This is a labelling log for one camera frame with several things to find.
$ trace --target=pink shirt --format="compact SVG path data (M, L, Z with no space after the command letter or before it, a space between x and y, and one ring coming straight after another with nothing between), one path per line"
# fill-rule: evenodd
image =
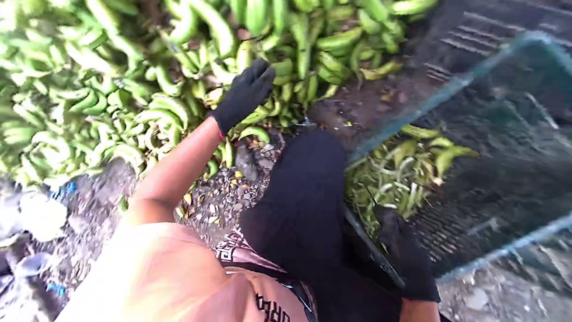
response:
M66 321L308 321L273 278L223 268L191 229L121 227L58 316Z

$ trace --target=forearm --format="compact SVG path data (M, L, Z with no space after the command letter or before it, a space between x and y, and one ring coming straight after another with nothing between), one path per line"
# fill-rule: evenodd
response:
M174 209L201 174L219 142L219 127L214 118L209 117L153 167L137 187L131 202L154 201Z
M400 322L439 322L439 307L436 302L403 299Z

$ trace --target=plantain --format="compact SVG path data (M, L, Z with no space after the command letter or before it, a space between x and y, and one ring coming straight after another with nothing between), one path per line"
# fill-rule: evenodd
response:
M251 35L257 37L268 22L268 0L246 0L245 25Z

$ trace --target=knee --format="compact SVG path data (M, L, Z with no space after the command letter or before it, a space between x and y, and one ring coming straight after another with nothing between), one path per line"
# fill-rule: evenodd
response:
M345 155L341 142L333 134L322 130L300 134L292 141L291 146L299 146L306 151L326 153L340 158L344 158Z

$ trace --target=banana bunch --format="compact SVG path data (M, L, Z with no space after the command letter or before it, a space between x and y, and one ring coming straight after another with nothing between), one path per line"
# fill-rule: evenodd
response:
M6 0L0 172L61 184L123 158L144 176L262 57L276 69L272 94L227 133L208 179L233 166L235 140L269 142L260 124L286 129L353 73L373 80L398 70L385 54L398 52L405 23L434 4L164 0L171 19L156 27L134 0ZM249 33L243 40L239 29Z

